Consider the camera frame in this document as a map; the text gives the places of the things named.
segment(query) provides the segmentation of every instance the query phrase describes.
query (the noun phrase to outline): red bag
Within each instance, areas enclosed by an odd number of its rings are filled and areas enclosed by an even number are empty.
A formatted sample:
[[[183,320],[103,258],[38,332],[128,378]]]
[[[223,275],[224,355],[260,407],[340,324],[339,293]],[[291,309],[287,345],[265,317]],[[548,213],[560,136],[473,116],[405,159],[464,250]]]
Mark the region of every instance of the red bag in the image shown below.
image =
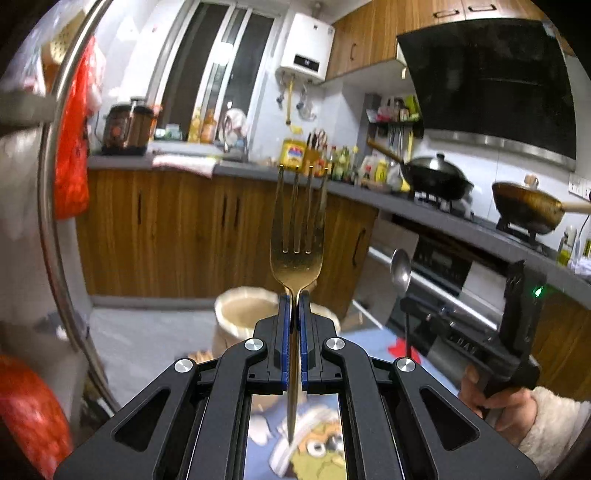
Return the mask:
[[[57,147],[56,183],[54,191],[55,216],[58,220],[74,217],[88,208],[88,140],[85,135],[90,56],[95,39],[90,39],[76,77],[72,82],[61,124]]]
[[[0,355],[0,417],[31,464],[51,480],[72,452],[70,426],[43,380],[8,355]]]

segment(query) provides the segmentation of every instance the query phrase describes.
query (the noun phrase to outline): kitchen counter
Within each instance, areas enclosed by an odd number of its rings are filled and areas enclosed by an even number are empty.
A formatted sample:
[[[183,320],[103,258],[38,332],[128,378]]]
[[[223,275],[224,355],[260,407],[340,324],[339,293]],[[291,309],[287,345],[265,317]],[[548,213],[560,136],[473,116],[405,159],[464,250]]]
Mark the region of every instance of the kitchen counter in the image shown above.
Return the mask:
[[[145,157],[106,157],[96,155],[89,158],[88,168],[94,170],[152,170],[152,157],[150,155]],[[277,170],[274,168],[231,161],[221,161],[216,165],[214,175],[277,181]],[[293,173],[286,172],[285,181],[287,183],[292,183],[293,178]],[[314,179],[314,185],[320,186],[320,180]],[[526,260],[531,267],[545,272],[549,285],[564,292],[585,308],[591,309],[591,285],[577,278],[568,269],[557,265],[553,260],[530,250],[499,232],[427,206],[417,205],[405,198],[376,193],[368,189],[333,181],[329,182],[327,189],[335,195],[371,205],[439,230],[507,262]]]

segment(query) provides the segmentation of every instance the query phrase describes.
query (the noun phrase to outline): wok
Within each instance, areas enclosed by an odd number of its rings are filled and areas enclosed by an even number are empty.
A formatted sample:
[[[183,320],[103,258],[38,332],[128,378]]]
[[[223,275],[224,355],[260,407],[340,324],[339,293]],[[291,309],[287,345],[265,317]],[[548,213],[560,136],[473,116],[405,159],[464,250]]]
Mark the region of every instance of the wok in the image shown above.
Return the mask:
[[[417,157],[405,163],[394,152],[370,138],[367,139],[367,145],[399,163],[404,179],[417,192],[444,200],[459,200],[474,188],[458,167],[445,161],[442,153],[438,153],[436,158]]]
[[[525,178],[525,185],[506,181],[492,184],[496,209],[503,220],[545,235],[558,227],[565,212],[591,214],[591,203],[561,202],[537,190],[539,181],[531,177]]]

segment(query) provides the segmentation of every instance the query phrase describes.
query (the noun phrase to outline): towel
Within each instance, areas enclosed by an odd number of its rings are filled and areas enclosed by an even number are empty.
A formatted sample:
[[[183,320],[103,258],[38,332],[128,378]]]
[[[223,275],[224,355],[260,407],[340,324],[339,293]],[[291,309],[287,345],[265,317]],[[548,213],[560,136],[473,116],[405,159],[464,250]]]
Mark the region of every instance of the towel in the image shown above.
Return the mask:
[[[154,157],[152,166],[156,167],[172,167],[179,170],[186,170],[207,177],[213,177],[213,169],[219,162],[217,158],[213,157],[189,157],[188,155],[158,155]]]

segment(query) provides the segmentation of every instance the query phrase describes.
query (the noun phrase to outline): bottle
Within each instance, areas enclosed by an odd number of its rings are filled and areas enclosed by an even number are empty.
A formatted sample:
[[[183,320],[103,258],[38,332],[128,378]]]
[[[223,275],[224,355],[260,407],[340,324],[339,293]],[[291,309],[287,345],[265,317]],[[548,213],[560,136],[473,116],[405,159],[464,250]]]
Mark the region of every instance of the bottle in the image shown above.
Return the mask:
[[[197,107],[193,120],[191,120],[191,126],[189,127],[189,137],[187,141],[189,143],[199,143],[201,136],[201,107]]]
[[[335,164],[337,162],[337,154],[336,154],[336,147],[333,145],[333,147],[330,149],[330,157],[329,157],[329,162],[327,164],[328,167],[328,176],[331,179],[332,178],[332,174],[333,174],[333,170],[335,169]]]
[[[380,158],[378,167],[375,169],[375,183],[386,183],[388,178],[388,162],[384,158]]]
[[[322,151],[318,155],[318,159],[314,165],[314,177],[324,177],[324,168],[328,165],[328,162],[328,152],[325,144],[322,146]]]
[[[343,152],[341,153],[341,159],[339,159],[343,163],[343,178],[341,181],[345,183],[351,183],[351,155],[349,153],[349,147],[343,147]]]
[[[565,267],[568,266],[570,257],[573,254],[574,239],[577,236],[577,229],[574,226],[568,226],[564,231],[564,236],[560,241],[557,262]]]
[[[336,162],[335,166],[333,167],[332,179],[334,181],[342,181],[343,180],[343,175],[345,175],[345,170],[347,168],[347,157],[348,157],[347,147],[343,147],[343,149],[340,151],[340,155],[338,155],[337,162]]]
[[[349,175],[349,182],[351,185],[357,185],[359,183],[359,166],[358,163],[359,157],[359,147],[355,145],[353,147],[353,154],[349,160],[350,164],[350,175]]]
[[[213,108],[210,108],[205,114],[203,129],[201,130],[201,143],[212,144],[216,138],[217,122],[214,115],[215,111]]]

